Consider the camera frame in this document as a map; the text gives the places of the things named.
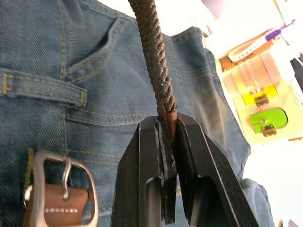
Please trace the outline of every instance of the denim fabric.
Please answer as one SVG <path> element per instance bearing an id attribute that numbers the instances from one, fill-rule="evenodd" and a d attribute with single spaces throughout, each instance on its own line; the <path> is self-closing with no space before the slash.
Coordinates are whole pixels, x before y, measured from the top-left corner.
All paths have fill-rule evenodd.
<path id="1" fill-rule="evenodd" d="M 201 36 L 194 27 L 164 35 L 178 111 L 193 116 L 227 156 L 259 224 L 273 226 L 264 188 L 242 181 L 250 146 Z M 1 0 L 0 107 L 0 226 L 21 225 L 32 148 L 78 159 L 91 170 L 98 224 L 108 227 L 120 157 L 138 122 L 157 114 L 135 19 L 96 0 Z M 46 181 L 60 184 L 63 169 L 46 162 Z M 88 187 L 74 168 L 69 185 Z M 177 193 L 171 226 L 188 226 Z M 83 216 L 89 220 L 89 205 Z"/>

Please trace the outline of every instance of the jeans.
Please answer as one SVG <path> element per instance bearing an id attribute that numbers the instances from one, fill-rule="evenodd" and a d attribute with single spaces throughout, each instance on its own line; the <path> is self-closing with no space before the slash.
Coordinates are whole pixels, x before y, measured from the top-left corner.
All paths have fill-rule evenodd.
<path id="1" fill-rule="evenodd" d="M 33 183 L 28 150 L 46 149 L 90 169 L 98 224 L 108 227 L 119 160 L 138 122 L 157 115 L 135 19 L 96 0 L 2 0 L 0 15 L 0 226 L 21 225 L 22 193 Z M 273 226 L 265 189 L 242 180 L 250 146 L 201 36 L 191 27 L 163 38 L 178 111 L 226 155 L 259 224 Z M 61 184 L 63 171 L 45 162 L 46 182 Z M 73 168 L 69 186 L 88 182 Z M 83 223 L 89 218 L 88 205 Z M 179 191 L 171 226 L 188 226 Z"/>

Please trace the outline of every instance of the rope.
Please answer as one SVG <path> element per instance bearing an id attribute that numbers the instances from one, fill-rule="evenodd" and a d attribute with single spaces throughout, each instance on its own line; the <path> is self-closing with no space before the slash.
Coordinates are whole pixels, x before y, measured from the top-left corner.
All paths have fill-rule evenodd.
<path id="1" fill-rule="evenodd" d="M 154 0 L 128 0 L 139 27 L 147 71 L 155 92 L 157 105 L 166 113 L 175 112 L 177 102 L 172 92 L 171 77 L 165 58 L 164 42 Z"/>

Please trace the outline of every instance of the denim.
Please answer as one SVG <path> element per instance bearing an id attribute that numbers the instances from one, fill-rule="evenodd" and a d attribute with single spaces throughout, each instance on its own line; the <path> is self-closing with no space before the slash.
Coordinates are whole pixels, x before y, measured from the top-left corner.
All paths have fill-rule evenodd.
<path id="1" fill-rule="evenodd" d="M 242 180 L 250 146 L 201 31 L 163 39 L 178 111 L 226 155 L 260 226 L 273 226 L 265 189 Z M 21 225 L 28 150 L 46 149 L 90 169 L 98 225 L 108 227 L 119 160 L 138 122 L 156 114 L 135 19 L 96 0 L 0 1 L 0 226 Z M 63 170 L 45 162 L 46 181 L 61 184 Z M 72 168 L 69 186 L 87 188 L 84 173 Z M 188 226 L 179 188 L 171 226 Z"/>

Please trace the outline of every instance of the metal buckle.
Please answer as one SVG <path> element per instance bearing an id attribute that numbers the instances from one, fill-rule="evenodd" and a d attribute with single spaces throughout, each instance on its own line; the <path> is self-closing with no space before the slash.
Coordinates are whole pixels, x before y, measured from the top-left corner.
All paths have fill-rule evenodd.
<path id="1" fill-rule="evenodd" d="M 39 226 L 39 227 L 47 227 L 47 223 L 44 218 L 44 207 L 45 207 L 45 172 L 44 172 L 44 161 L 51 160 L 54 162 L 65 162 L 67 163 L 62 181 L 64 187 L 64 195 L 63 198 L 68 198 L 68 190 L 67 190 L 67 179 L 71 170 L 71 166 L 75 166 L 79 169 L 82 169 L 89 178 L 89 199 L 91 201 L 91 219 L 86 225 L 79 225 L 74 227 L 95 227 L 98 223 L 98 199 L 97 199 L 97 191 L 94 179 L 92 177 L 89 169 L 83 165 L 81 162 L 76 161 L 71 158 L 62 157 L 53 152 L 47 150 L 41 150 L 37 152 L 34 156 L 33 161 L 33 171 L 34 171 L 34 199 L 33 199 L 33 211 L 30 217 L 30 226 Z"/>

